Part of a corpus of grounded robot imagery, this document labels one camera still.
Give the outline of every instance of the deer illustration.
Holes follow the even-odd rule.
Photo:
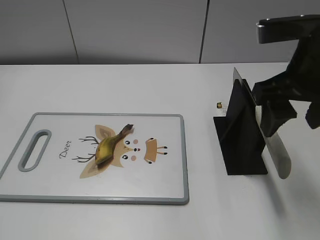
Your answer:
[[[113,129],[103,126],[103,125],[95,125],[95,135],[97,138],[101,141],[99,142],[94,136],[86,136],[85,138],[80,138],[81,142],[89,142],[92,141],[92,145],[98,145],[101,144],[103,141],[106,141],[107,139],[114,138],[116,137],[116,133]],[[120,167],[123,168],[123,165],[121,164],[121,159],[128,159],[128,156],[125,155],[128,152],[134,151],[134,152],[139,152],[140,148],[130,148],[126,146],[125,144],[130,144],[130,141],[124,140],[125,136],[120,136],[119,141],[114,145],[114,150],[113,150],[113,155],[112,158],[106,161],[103,161],[101,163],[97,163],[97,156],[99,158],[99,155],[97,154],[97,151],[99,148],[97,148],[96,153],[89,153],[88,157],[80,157],[76,156],[76,158],[73,158],[73,160],[77,160],[79,163],[87,163],[88,164],[85,166],[84,170],[80,174],[80,178],[89,178],[95,175],[98,175],[102,172],[104,172],[110,165],[113,165],[115,167]],[[134,144],[138,143],[138,140],[135,139],[133,141]],[[162,154],[162,155],[167,155],[167,152],[158,152],[158,149],[167,149],[168,147],[166,146],[157,146],[157,139],[155,138],[149,138],[146,142],[146,152],[144,155],[144,160],[152,164],[156,161],[157,159],[157,154]],[[131,157],[132,161],[136,160],[136,156]]]

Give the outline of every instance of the gray wall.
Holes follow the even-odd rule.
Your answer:
[[[207,2],[0,0],[0,64],[198,63]],[[209,2],[201,63],[287,62],[297,41],[258,44],[256,22],[320,14],[320,0]]]
[[[207,0],[65,0],[81,64],[198,63]]]
[[[258,44],[260,19],[320,14],[320,0],[211,0],[201,63],[287,62],[297,41]]]
[[[61,0],[0,0],[0,64],[76,64]]]

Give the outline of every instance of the deer antler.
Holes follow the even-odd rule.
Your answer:
[[[86,162],[89,162],[96,154],[88,153],[88,155],[91,155],[91,156],[90,157],[76,156],[76,158],[72,158],[72,160],[78,160],[78,163],[86,163]]]
[[[94,136],[86,136],[85,138],[79,138],[79,140],[82,140],[81,142],[86,142],[86,141],[95,141],[92,144],[99,144],[98,140]]]

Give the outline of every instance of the cutting board handle hole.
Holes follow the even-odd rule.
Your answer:
[[[51,131],[47,129],[37,131],[33,135],[18,164],[18,169],[21,172],[30,172],[38,166],[50,138]]]

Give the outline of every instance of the deer ear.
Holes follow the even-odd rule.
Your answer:
[[[103,140],[105,138],[114,137],[116,133],[107,126],[95,125],[95,135],[98,139]]]

